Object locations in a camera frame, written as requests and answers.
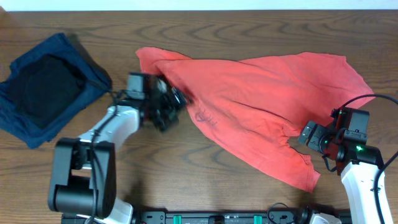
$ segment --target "tabletop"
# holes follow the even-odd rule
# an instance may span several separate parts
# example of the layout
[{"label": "tabletop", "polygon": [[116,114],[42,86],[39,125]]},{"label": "tabletop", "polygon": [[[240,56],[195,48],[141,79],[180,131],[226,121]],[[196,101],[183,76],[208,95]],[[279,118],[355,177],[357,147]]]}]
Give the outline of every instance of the tabletop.
[{"label": "tabletop", "polygon": [[[135,51],[153,46],[192,58],[240,60],[267,55],[318,52],[345,55],[375,93],[398,97],[397,11],[209,11],[209,12],[0,12],[0,81],[9,64],[59,32],[79,42],[91,58],[125,88],[138,71]],[[104,96],[79,112],[50,142],[37,149],[0,130],[0,223],[60,223],[47,206],[53,149],[61,137],[75,138],[105,114]],[[368,144],[384,160],[398,149],[398,108],[375,99]],[[204,137],[186,111],[166,133],[144,125],[116,154],[118,196],[134,205],[172,210],[266,210],[276,202],[349,208],[340,177],[329,173],[316,152],[321,173],[312,194],[273,179]],[[398,221],[398,162],[386,170],[386,192]]]}]

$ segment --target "red cloth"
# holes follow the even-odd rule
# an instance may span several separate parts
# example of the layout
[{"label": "red cloth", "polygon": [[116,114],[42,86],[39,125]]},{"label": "red cloth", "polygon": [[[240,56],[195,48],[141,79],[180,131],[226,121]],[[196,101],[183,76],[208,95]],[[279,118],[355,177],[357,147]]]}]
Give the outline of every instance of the red cloth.
[{"label": "red cloth", "polygon": [[310,156],[289,146],[288,138],[298,136],[309,120],[327,125],[333,108],[373,93],[337,55],[306,52],[235,62],[192,60],[153,47],[136,54],[143,72],[164,74],[192,97],[187,110],[206,137],[263,173],[308,192],[320,174]]}]

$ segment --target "black fabric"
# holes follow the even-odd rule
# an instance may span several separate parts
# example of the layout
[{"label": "black fabric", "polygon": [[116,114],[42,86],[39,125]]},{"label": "black fabric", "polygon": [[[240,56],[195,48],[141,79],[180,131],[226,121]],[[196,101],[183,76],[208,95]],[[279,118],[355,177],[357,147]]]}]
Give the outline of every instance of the black fabric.
[{"label": "black fabric", "polygon": [[85,82],[84,74],[66,60],[44,55],[23,67],[6,93],[18,113],[44,129],[77,98]]}]

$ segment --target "white wall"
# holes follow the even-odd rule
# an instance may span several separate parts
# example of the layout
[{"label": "white wall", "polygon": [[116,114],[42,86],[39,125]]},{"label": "white wall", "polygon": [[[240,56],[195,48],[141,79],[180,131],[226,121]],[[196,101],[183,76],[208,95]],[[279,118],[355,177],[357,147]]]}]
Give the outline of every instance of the white wall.
[{"label": "white wall", "polygon": [[6,11],[398,9],[398,0],[0,0],[0,6]]}]

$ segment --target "dark blue fabric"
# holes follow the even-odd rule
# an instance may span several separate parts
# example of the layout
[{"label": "dark blue fabric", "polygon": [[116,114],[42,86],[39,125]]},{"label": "dark blue fabric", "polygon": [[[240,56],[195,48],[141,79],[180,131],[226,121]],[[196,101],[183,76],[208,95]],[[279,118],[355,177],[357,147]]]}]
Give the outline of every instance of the dark blue fabric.
[{"label": "dark blue fabric", "polygon": [[111,88],[111,81],[106,78],[105,74],[102,74],[83,60],[81,55],[65,37],[65,34],[51,36],[13,61],[10,65],[11,74],[9,78],[0,83],[0,128],[23,140],[32,149],[39,147],[45,141],[51,141],[80,110],[105,93],[104,90],[86,82],[83,91],[76,100],[45,129],[38,128],[28,118],[16,113],[15,104],[6,96],[9,81],[18,76],[23,67],[48,54],[62,58],[78,67],[88,80],[94,80],[102,83],[106,88]]}]

